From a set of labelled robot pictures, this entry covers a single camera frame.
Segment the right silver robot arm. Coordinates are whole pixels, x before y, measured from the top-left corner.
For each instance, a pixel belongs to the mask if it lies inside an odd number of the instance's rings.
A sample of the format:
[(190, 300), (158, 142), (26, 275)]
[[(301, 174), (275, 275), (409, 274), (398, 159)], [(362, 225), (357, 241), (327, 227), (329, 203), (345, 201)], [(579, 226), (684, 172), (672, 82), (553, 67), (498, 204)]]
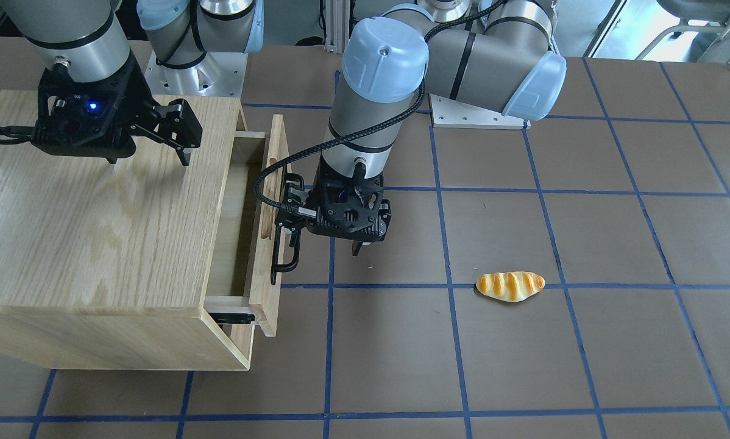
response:
[(187, 96), (236, 97), (217, 54), (259, 52), (262, 1), (139, 1), (157, 80), (145, 78), (109, 1), (2, 1), (45, 64), (30, 127), (0, 127), (0, 145), (103, 158), (136, 152), (134, 137), (172, 148), (182, 166), (202, 144)]

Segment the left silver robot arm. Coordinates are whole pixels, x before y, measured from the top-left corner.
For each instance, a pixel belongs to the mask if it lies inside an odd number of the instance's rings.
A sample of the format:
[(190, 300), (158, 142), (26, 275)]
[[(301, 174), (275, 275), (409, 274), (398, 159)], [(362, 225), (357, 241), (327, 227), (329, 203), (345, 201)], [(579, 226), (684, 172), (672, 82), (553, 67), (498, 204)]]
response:
[(355, 25), (324, 142), (276, 164), (319, 154), (314, 186), (285, 175), (277, 235), (290, 235), (299, 255), (301, 231), (363, 245), (383, 241), (392, 218), (383, 170), (402, 121), (433, 94), (522, 120), (551, 111), (567, 62), (551, 48), (555, 1), (482, 1), (442, 23), (434, 12), (452, 1), (398, 4)]

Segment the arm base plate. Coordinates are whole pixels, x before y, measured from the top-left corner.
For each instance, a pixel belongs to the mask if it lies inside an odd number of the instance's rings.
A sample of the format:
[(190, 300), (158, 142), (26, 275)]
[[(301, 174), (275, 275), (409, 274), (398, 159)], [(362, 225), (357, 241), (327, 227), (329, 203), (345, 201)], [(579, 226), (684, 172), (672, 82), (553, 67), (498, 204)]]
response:
[(152, 53), (144, 76), (155, 95), (240, 98), (248, 58), (246, 53), (209, 52), (196, 66), (177, 70), (156, 64)]
[(531, 122), (500, 112), (460, 103), (431, 94), (431, 114), (435, 127), (448, 129), (523, 130), (530, 129)]

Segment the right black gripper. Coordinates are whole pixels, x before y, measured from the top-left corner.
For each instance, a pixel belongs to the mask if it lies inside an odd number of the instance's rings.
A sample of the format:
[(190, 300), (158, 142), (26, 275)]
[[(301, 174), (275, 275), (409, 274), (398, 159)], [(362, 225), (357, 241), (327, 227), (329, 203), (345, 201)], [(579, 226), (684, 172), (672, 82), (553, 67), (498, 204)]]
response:
[(114, 163), (136, 152), (133, 135), (171, 147), (189, 166), (203, 128), (190, 103), (153, 99), (136, 61), (110, 77), (75, 82), (69, 68), (46, 69), (37, 89), (36, 147), (57, 156), (100, 157)]

